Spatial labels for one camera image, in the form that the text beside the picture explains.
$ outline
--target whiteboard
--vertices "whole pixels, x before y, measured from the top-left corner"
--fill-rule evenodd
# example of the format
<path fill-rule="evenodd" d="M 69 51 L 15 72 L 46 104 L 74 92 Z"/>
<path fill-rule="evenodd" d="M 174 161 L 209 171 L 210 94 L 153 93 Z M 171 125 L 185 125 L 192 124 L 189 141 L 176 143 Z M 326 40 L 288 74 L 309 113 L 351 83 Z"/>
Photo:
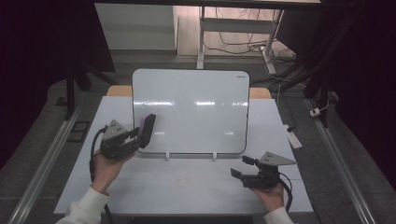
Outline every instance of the whiteboard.
<path fill-rule="evenodd" d="M 238 154 L 246 148 L 249 75 L 242 71 L 138 69 L 134 124 L 157 116 L 142 153 Z"/>

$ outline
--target power strip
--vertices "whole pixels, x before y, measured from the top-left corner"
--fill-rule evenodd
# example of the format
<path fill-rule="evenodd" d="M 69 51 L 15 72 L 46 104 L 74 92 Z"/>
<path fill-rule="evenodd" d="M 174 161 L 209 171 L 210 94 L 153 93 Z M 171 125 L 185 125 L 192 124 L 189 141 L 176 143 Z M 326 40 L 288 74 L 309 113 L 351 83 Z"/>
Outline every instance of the power strip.
<path fill-rule="evenodd" d="M 286 136 L 289 139 L 291 147 L 293 149 L 302 147 L 303 145 L 301 145 L 301 142 L 297 139 L 296 135 L 294 135 L 293 132 L 288 132 L 289 125 L 285 124 L 285 125 L 283 125 L 283 127 L 285 128 Z"/>

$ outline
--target white wall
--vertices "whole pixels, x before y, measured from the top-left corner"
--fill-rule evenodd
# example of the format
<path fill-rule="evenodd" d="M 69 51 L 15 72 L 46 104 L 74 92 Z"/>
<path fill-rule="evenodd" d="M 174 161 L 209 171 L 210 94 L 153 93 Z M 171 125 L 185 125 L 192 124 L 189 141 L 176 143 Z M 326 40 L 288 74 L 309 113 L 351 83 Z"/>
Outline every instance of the white wall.
<path fill-rule="evenodd" d="M 95 6 L 110 49 L 176 49 L 174 7 Z"/>

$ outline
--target hand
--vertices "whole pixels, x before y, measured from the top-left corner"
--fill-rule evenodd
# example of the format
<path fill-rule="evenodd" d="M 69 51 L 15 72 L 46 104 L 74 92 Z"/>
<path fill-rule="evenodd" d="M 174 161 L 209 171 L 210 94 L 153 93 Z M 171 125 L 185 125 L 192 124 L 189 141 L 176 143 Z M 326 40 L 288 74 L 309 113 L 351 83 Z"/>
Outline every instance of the hand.
<path fill-rule="evenodd" d="M 277 184 L 273 189 L 251 189 L 260 200 L 262 205 L 268 212 L 272 212 L 277 208 L 283 207 L 283 187 Z"/>
<path fill-rule="evenodd" d="M 99 193 L 107 194 L 107 188 L 119 175 L 122 165 L 133 156 L 134 153 L 121 161 L 110 161 L 97 150 L 93 156 L 95 179 L 91 187 Z"/>

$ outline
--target white sleeve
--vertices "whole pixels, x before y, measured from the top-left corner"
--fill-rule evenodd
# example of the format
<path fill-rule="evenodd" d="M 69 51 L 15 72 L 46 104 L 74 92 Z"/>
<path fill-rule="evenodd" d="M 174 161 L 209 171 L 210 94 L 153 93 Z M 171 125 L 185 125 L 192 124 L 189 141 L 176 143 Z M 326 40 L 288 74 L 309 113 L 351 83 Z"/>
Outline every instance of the white sleeve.
<path fill-rule="evenodd" d="M 293 224 L 285 207 L 280 207 L 264 216 L 267 224 Z"/>
<path fill-rule="evenodd" d="M 77 202 L 72 202 L 57 224 L 100 223 L 103 207 L 110 198 L 91 187 Z"/>

